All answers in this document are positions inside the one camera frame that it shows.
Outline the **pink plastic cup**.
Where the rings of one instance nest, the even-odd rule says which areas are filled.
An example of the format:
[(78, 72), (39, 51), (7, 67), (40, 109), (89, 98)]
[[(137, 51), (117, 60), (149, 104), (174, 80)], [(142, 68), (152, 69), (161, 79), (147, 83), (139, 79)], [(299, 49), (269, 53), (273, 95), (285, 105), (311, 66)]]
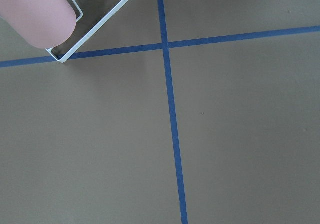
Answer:
[(77, 18), (67, 0), (0, 0), (0, 16), (31, 46), (57, 47), (73, 34)]

